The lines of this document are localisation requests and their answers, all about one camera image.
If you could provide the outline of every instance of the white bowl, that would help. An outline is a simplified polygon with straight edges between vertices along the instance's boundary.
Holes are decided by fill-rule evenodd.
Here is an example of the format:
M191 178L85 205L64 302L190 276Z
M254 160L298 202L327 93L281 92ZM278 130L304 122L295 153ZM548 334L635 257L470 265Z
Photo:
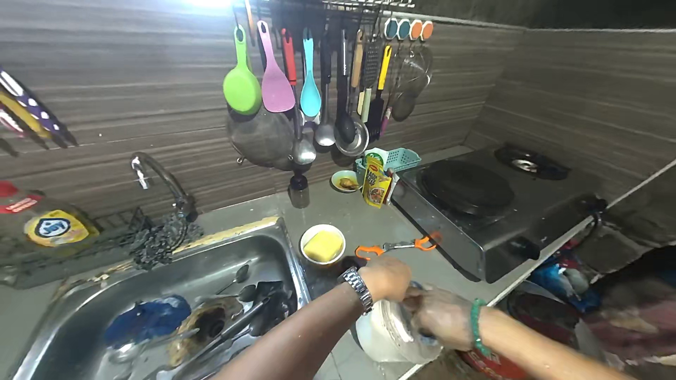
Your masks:
M334 233L343 240L343 247L341 248L340 252L333 258L331 261L328 262L319 262L316 260L313 260L308 257L308 255L305 253L305 244L307 244L319 231L328 231L330 233ZM303 256L308 259L308 261L315 263L317 265L330 265L333 264L334 262L340 260L341 257L343 257L343 253L345 253L345 235L337 229L336 227L330 225L330 224L317 224L315 226L310 227L303 236L300 238L300 252L303 254Z
M333 173L333 176L331 176L331 184L333 185L334 189L340 191L341 193L354 193L358 190L358 188L354 190L348 190L341 187L340 180L343 178L349 178L356 184L359 184L359 181L357 181L357 173L355 173L353 170L341 170L339 172Z

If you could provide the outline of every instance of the sponge bowl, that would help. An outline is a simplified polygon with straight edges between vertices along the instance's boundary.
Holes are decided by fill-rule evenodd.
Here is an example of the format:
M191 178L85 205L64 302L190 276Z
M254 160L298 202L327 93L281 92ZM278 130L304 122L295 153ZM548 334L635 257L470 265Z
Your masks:
M312 238L314 238L315 236L317 236L317 238L320 239L321 241L328 240L327 245L330 246L327 246L327 249L329 251L334 252L329 252L326 258L318 260L317 252L315 252L317 248L316 241L313 242L311 246L308 246L308 252L306 252L307 244L310 243ZM337 241L341 242L340 248L336 248ZM345 253L345 236L338 228L330 224L314 225L310 227L307 231L305 231L303 236L300 238L300 252L303 254L303 257L308 259L308 261L313 264L322 266L331 265L336 261L340 260L341 257L343 257L343 253Z

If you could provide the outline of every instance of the blue spoon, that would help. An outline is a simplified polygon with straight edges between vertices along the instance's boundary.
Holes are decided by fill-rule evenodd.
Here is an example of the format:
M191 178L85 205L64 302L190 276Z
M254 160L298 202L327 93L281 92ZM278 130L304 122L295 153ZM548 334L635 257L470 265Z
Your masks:
M322 97L312 74L314 41L312 33L307 28L303 29L303 49L305 51L305 80L300 93L300 108L305 116L314 118L322 107Z

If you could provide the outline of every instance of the small bottle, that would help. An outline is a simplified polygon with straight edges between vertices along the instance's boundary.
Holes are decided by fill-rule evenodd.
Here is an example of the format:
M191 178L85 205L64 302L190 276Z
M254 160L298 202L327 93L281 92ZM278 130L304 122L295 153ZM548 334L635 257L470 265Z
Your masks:
M289 183L289 199L295 208L306 208L310 205L310 188L308 179L296 172Z

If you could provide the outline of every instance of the countertop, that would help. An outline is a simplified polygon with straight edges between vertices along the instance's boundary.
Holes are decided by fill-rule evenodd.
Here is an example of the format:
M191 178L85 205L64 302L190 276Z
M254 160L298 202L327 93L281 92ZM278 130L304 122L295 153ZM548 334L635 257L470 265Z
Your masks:
M465 147L455 147L423 159L429 162L467 151L469 149ZM208 235L273 215L284 218L289 238L297 254L302 234L315 224L332 224L343 232L346 240L346 256L353 255L358 245L380 245L385 242L413 240L422 236L395 206L385 205L381 209L367 206L360 193L339 193L332 189L329 181L310 185L310 205L304 209L294 208L286 193L277 193L208 212L201 215L197 221ZM388 254L408 264L412 269L413 279L418 282L448 289L468 299L482 298L489 304L495 304L523 281L540 262L579 232L586 222L581 222L542 250L539 260L521 264L492 284L474 283L465 279L437 250L425 252L404 248L393 250ZM313 270L308 267L308 274ZM3 302L0 331L5 342L0 355L2 357L0 378L5 377L10 366L19 359L30 339L31 331L46 310L47 303L58 284L59 282L54 282L21 291L0 287L0 302ZM323 289L322 286L326 288L326 285L322 284L309 284L311 293L318 295L328 290ZM316 379L404 380L421 367L411 363L373 362L361 350L355 338L348 331L340 339ZM6 344L9 341L14 344L11 346Z

